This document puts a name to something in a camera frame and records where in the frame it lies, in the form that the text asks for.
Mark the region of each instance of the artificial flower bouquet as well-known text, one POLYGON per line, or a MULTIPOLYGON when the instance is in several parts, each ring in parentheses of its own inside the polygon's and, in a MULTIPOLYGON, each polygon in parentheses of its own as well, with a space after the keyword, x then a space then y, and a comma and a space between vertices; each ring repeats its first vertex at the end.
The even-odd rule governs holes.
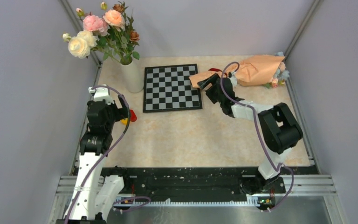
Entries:
POLYGON ((68 33, 62 38, 68 42, 69 52, 78 58, 85 58, 91 51, 103 53, 103 60, 110 57, 122 65, 128 65, 132 58, 139 60, 139 53, 134 51, 139 46, 139 34, 132 24, 134 19, 126 13, 125 2, 119 2, 113 9, 107 10, 108 5, 101 3, 101 9, 105 11, 102 17, 92 13, 85 14, 77 8, 76 13, 83 22, 83 31, 77 36, 71 37, 68 33))
MULTIPOLYGON (((239 61, 239 68, 235 72, 235 77, 240 85, 254 86, 263 85, 266 88, 275 88, 279 85, 285 85, 285 81, 289 78, 289 71, 286 70, 285 58, 282 52, 275 55, 255 55, 239 61)), ((237 69, 236 64, 230 65, 225 75, 234 72, 237 69)), ((214 73, 222 76, 222 71, 210 69, 200 72, 190 77, 190 81, 194 88, 198 88, 198 82, 209 78, 214 73)))

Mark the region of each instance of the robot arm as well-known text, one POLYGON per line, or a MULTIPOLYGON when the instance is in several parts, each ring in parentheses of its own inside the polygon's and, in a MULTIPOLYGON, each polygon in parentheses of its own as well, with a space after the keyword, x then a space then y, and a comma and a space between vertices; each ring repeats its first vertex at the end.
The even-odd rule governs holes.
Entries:
MULTIPOLYGON (((97 194, 98 180, 106 160, 104 153, 112 143, 111 132, 115 122, 128 118, 128 108, 119 96, 122 108, 118 108, 107 88, 89 88, 94 100, 87 103, 87 130, 80 141, 79 172, 69 208, 68 224, 105 224, 108 213, 116 196, 124 187, 123 178, 117 175, 107 176, 97 194)), ((65 219, 56 224, 64 224, 65 219)))
MULTIPOLYGON (((257 115, 256 122, 260 123, 264 142, 267 145, 267 153, 264 161, 258 167, 258 174, 254 181, 256 186, 245 189, 245 191, 253 194, 257 191, 268 190, 280 173, 280 170, 276 171, 271 163, 275 167, 283 164, 292 147, 303 137, 303 132, 285 103, 261 105, 236 97, 233 86, 237 84, 237 80, 230 73, 228 77, 222 77, 223 88, 230 98, 246 106, 236 104, 224 95, 220 79, 217 74, 214 74, 197 84, 201 89, 206 89, 206 95, 214 104, 219 102, 223 113, 226 115, 251 121, 254 121, 255 115, 257 115)), ((260 141, 263 141, 261 135, 259 135, 259 138, 260 141)))

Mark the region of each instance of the gray wall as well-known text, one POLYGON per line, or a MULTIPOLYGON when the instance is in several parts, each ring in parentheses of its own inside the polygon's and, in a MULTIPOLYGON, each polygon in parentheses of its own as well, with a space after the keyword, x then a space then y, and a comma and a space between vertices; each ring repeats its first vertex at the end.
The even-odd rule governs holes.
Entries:
MULTIPOLYGON (((103 15, 101 1, 69 0, 103 15)), ((105 0, 109 8, 117 0, 105 0)), ((313 0, 126 0, 141 56, 273 54, 285 51, 313 0)))
POLYGON ((288 61, 322 170, 358 223, 358 1, 321 5, 288 61))
POLYGON ((62 41, 56 0, 0 0, 0 223, 43 224, 69 172, 96 76, 62 41))

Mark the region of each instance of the flower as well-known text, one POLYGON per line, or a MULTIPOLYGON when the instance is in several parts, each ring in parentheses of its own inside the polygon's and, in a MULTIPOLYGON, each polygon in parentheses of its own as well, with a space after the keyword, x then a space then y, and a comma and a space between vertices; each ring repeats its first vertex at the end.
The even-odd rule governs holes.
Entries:
POLYGON ((76 13, 77 13, 78 16, 84 16, 84 12, 83 12, 83 10, 81 8, 77 8, 76 13))
POLYGON ((123 7, 122 4, 115 4, 115 5, 113 6, 113 9, 116 10, 116 11, 118 11, 119 13, 124 12, 124 7, 123 7))
POLYGON ((91 48, 96 46, 96 37, 93 36, 91 31, 80 31, 77 33, 77 37, 84 39, 87 42, 87 45, 91 48))
POLYGON ((279 68, 279 70, 281 70, 281 71, 286 70, 286 65, 285 65, 285 63, 284 63, 284 62, 281 62, 281 63, 279 64, 278 68, 279 68))
POLYGON ((69 52, 78 58, 85 58, 90 55, 90 46, 87 41, 83 38, 74 36, 68 43, 69 52))
POLYGON ((272 81, 271 81, 271 85, 272 87, 277 87, 278 86, 278 79, 277 78, 273 78, 272 81))
POLYGON ((65 42, 69 42, 71 37, 68 33, 65 33, 62 35, 62 39, 65 41, 65 42))
POLYGON ((136 31, 134 31, 134 30, 132 30, 132 31, 130 32, 130 41, 132 41, 132 42, 137 42, 137 41, 139 41, 139 34, 138 34, 136 31))
POLYGON ((285 70, 281 73, 281 80, 288 80, 289 77, 290 75, 288 70, 285 70))
POLYGON ((124 29, 124 18, 123 16, 116 10, 109 10, 103 16, 103 19, 111 26, 114 26, 117 30, 120 31, 119 28, 124 29))
POLYGON ((101 36, 108 34, 108 24, 96 15, 88 15, 83 19, 83 29, 87 31, 98 31, 101 36))
POLYGON ((104 1, 101 3, 101 9, 103 11, 106 11, 108 9, 108 5, 104 1))

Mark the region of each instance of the wire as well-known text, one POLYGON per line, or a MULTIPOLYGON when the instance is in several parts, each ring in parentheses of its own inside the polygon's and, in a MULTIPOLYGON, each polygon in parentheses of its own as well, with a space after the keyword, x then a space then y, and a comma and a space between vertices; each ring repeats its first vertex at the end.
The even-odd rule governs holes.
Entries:
POLYGON ((116 202, 114 202, 113 203, 113 205, 115 205, 115 204, 118 204, 118 203, 121 203, 121 202, 125 202, 125 201, 130 201, 130 200, 133 200, 133 201, 135 201, 135 199, 146 199, 146 200, 148 200, 147 202, 145 202, 145 203, 143 203, 143 204, 141 204, 141 205, 138 205, 138 206, 136 206, 136 207, 130 207, 129 209, 127 209, 127 210, 118 210, 118 209, 113 209, 113 210, 118 210, 118 211, 122 211, 122 212, 130 212, 130 211, 134 211, 134 210, 137 210, 137 209, 140 209, 140 208, 142 208, 143 206, 145 206, 145 205, 147 205, 147 204, 149 204, 150 202, 151 202, 151 198, 149 198, 149 197, 147 197, 147 196, 135 196, 135 197, 128 197, 128 198, 125 198, 125 199, 121 199, 121 200, 119 200, 119 201, 116 201, 116 202))
MULTIPOLYGON (((128 120, 130 120, 131 118, 131 113, 130 113, 130 106, 128 106, 128 103, 127 101, 125 100, 124 96, 117 90, 113 89, 112 87, 110 86, 107 86, 107 85, 96 85, 94 86, 92 89, 95 89, 95 88, 107 88, 109 90, 112 90, 113 92, 115 92, 119 97, 121 97, 124 101, 124 104, 125 104, 125 107, 127 107, 127 115, 128 115, 128 120)), ((125 129, 123 131, 123 133, 121 134, 121 136, 116 140, 116 142, 95 162, 95 164, 91 167, 91 169, 88 171, 87 175, 84 177, 83 179, 83 182, 80 184, 80 187, 84 187, 87 179, 90 177, 92 171, 98 166, 98 164, 109 154, 109 152, 112 151, 112 149, 119 143, 119 141, 124 137, 125 133, 127 132, 128 130, 128 127, 130 126, 130 122, 127 122, 127 124, 125 125, 125 129)), ((68 209, 68 213, 67 213, 67 216, 65 217, 65 222, 64 224, 68 224, 68 221, 69 221, 69 217, 70 217, 70 214, 73 210, 73 207, 75 206, 75 203, 77 201, 77 199, 79 198, 79 195, 80 195, 80 191, 78 191, 75 195, 75 197, 73 198, 72 200, 72 203, 68 209)))
MULTIPOLYGON (((237 68, 235 69, 234 72, 236 72, 239 68, 240 68, 240 64, 238 62, 231 62, 229 63, 222 71, 222 73, 225 73, 227 68, 232 65, 232 64, 237 64, 237 68)), ((238 104, 238 105, 241 105, 241 106, 244 106, 244 107, 248 107, 250 108, 252 111, 253 111, 253 121, 255 122, 255 128, 256 128, 256 132, 257 132, 257 137, 259 138, 259 141, 260 141, 260 144, 262 145, 262 148, 263 148, 263 151, 264 151, 264 154, 266 155, 269 163, 271 164, 272 168, 276 171, 276 172, 279 172, 281 170, 281 167, 284 167, 285 169, 287 169, 290 174, 291 174, 291 184, 290 184, 290 187, 289 187, 289 190, 286 192, 286 194, 283 196, 283 198, 275 205, 275 207, 271 208, 269 211, 272 211, 274 209, 276 209, 283 200, 285 200, 287 198, 287 196, 290 194, 291 190, 293 189, 293 185, 294 185, 294 173, 293 173, 293 170, 290 169, 289 167, 285 166, 283 163, 278 163, 278 166, 275 167, 274 165, 274 162, 272 161, 271 159, 271 156, 268 154, 268 151, 264 145, 264 142, 263 142, 263 139, 262 139, 262 135, 260 134, 260 130, 259 130, 259 125, 258 125, 258 122, 257 122, 257 116, 256 116, 256 109, 252 106, 252 105, 247 105, 247 104, 243 104, 243 103, 240 103, 238 101, 236 101, 235 99, 231 98, 226 90, 224 89, 224 86, 223 86, 223 78, 220 79, 220 87, 221 87, 221 90, 223 91, 224 95, 229 99, 231 100, 233 103, 235 104, 238 104)))

